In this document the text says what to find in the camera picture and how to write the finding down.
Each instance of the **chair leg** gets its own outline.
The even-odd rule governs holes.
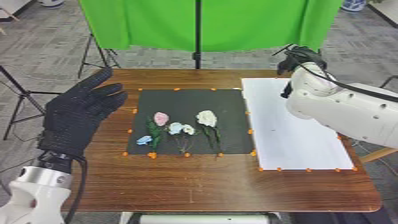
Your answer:
[[[377,150],[370,155],[361,157],[361,162],[368,163],[368,162],[376,161],[377,159],[381,159],[384,156],[388,156],[395,152],[398,152],[398,149],[384,148],[384,149]]]
[[[17,18],[17,16],[13,15],[13,13],[8,11],[8,9],[2,8],[2,10],[4,10],[4,12],[8,13],[9,17],[11,17],[17,21],[22,21],[22,20]]]

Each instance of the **black mat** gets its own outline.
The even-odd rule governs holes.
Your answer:
[[[221,130],[221,147],[226,154],[248,154],[253,151],[253,138],[248,133],[249,122],[246,115],[246,102],[242,91],[230,90],[145,90],[139,98],[139,113],[134,120],[134,134],[130,137],[129,153],[146,154],[150,146],[137,145],[137,139],[150,135],[146,128],[148,117],[157,112],[169,115],[169,122],[180,122],[200,128],[196,115],[212,110],[217,116],[217,127]],[[194,142],[193,154],[216,154],[205,133],[189,137]],[[180,154],[175,136],[164,133],[164,139],[157,149],[159,154]]]

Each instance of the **white board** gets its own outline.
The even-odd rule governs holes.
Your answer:
[[[242,79],[260,167],[265,170],[352,169],[338,133],[315,119],[303,120],[288,112],[281,97],[288,82],[290,79],[276,78]]]

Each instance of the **green backdrop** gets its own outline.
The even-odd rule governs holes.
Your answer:
[[[104,48],[196,50],[196,0],[81,0]],[[203,0],[203,51],[322,46],[342,0]]]

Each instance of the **blue flower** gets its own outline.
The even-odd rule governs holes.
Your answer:
[[[148,135],[137,140],[137,145],[148,145],[152,141],[153,141],[153,137]]]
[[[178,135],[182,133],[182,130],[184,130],[184,124],[175,122],[169,126],[169,134]]]

